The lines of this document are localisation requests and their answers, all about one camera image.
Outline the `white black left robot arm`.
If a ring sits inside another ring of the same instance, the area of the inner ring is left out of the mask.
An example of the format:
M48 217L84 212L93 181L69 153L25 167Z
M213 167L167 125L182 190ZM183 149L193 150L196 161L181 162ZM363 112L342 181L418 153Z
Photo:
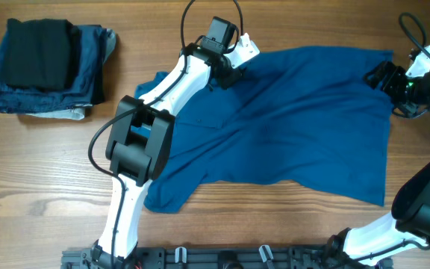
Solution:
M176 116L212 78L222 87L232 85L241 66L259 53L252 42L229 49L191 43L153 90L121 99L116 116L101 128L110 130L105 154L113 189L104 231L90 250L94 266L133 266L143 203L168 162Z

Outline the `blue polo shirt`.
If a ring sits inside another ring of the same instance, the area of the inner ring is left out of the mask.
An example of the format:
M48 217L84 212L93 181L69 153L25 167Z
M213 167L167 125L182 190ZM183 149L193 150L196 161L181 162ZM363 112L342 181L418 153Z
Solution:
M232 87L211 83L181 109L145 206L176 213L201 184L285 179L383 205L392 104L364 75L392 57L332 46L260 53Z

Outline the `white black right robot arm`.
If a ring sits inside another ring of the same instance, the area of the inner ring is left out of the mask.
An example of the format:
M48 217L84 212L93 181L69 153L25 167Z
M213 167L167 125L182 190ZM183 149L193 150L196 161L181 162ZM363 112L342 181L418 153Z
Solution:
M385 63L374 71L404 117L415 117L420 106L430 111L430 46L410 57L407 70ZM400 188L389 213L331 236L320 266L392 268L394 255L412 249L430 250L430 162Z

